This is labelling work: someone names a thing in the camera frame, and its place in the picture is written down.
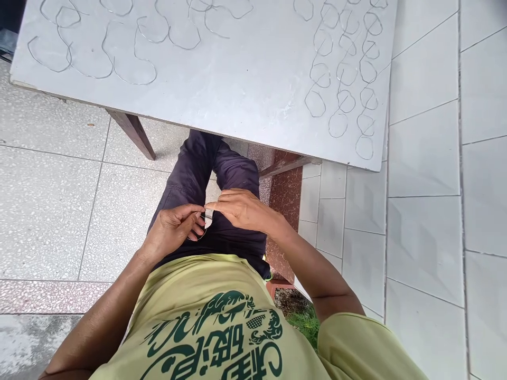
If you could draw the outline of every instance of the table top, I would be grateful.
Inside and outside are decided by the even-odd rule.
[[[28,0],[11,83],[379,171],[396,1]]]

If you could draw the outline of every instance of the right hand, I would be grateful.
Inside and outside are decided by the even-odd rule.
[[[270,234],[284,217],[262,203],[251,191],[232,188],[222,191],[218,202],[204,205],[208,210],[220,211],[234,227]]]

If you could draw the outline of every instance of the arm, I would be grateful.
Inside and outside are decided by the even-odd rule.
[[[272,238],[311,297],[321,323],[338,312],[364,315],[359,299],[335,267],[299,236],[281,214],[251,192],[224,190],[218,202],[204,207],[222,212],[236,227],[261,231]]]
[[[65,338],[39,379],[88,379],[112,358],[152,268],[187,236],[196,240],[191,230],[202,235],[203,211],[202,206],[183,205],[159,212],[142,247]]]

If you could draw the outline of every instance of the shirt sleeve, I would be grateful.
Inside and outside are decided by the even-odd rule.
[[[428,380],[385,325],[358,314],[327,318],[318,354],[333,380]]]

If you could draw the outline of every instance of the wooden table leg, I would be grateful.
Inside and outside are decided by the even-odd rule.
[[[116,123],[123,129],[123,132],[132,140],[132,142],[139,148],[147,159],[154,161],[155,152],[149,143],[146,132],[139,121],[139,118],[127,113],[108,110],[107,112],[115,120]]]

